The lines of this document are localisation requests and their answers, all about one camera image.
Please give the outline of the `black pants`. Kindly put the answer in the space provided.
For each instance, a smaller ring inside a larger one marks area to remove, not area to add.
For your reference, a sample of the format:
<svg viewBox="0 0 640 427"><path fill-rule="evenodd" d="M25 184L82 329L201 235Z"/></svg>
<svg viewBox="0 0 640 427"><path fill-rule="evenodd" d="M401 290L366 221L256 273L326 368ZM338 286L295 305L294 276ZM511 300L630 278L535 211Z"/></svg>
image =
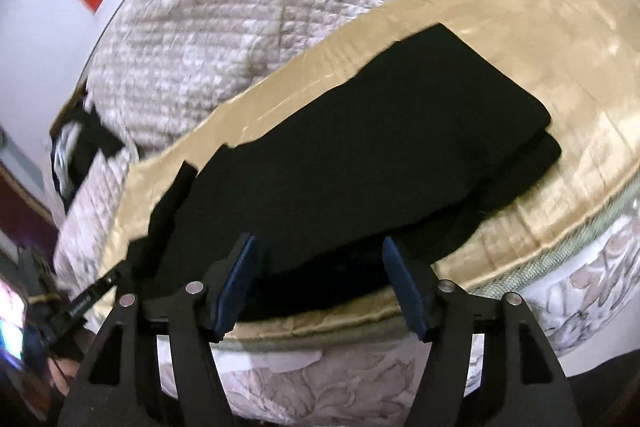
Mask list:
<svg viewBox="0 0 640 427"><path fill-rule="evenodd" d="M183 168L129 247L134 291L171 295L248 233L265 254L241 320L329 310L384 288L384 239L435 262L558 161L544 104L435 25L261 138Z"/></svg>

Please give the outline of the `black and grey clothes pile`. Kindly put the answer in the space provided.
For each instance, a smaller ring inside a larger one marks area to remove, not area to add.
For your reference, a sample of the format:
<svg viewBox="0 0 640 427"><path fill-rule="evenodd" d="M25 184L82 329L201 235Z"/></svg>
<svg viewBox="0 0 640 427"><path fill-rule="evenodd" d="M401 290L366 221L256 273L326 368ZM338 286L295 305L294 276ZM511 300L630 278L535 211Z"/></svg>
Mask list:
<svg viewBox="0 0 640 427"><path fill-rule="evenodd" d="M62 127L52 136L51 166L55 192L65 211L80 189L96 154L108 159L115 156L124 143L102 121L94 108L79 102L62 118Z"/></svg>

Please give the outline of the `gold satin bed cover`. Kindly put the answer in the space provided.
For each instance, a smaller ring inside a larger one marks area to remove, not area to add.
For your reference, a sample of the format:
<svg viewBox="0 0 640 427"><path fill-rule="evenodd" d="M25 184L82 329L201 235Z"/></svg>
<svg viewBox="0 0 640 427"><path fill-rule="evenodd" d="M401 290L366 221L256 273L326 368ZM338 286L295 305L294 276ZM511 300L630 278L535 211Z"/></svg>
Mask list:
<svg viewBox="0 0 640 427"><path fill-rule="evenodd" d="M572 350L639 290L639 0L390 0L219 106L129 171L101 265L124 259L178 167L259 138L394 41L442 23L544 103L559 164L437 262L494 297L521 289Z"/></svg>

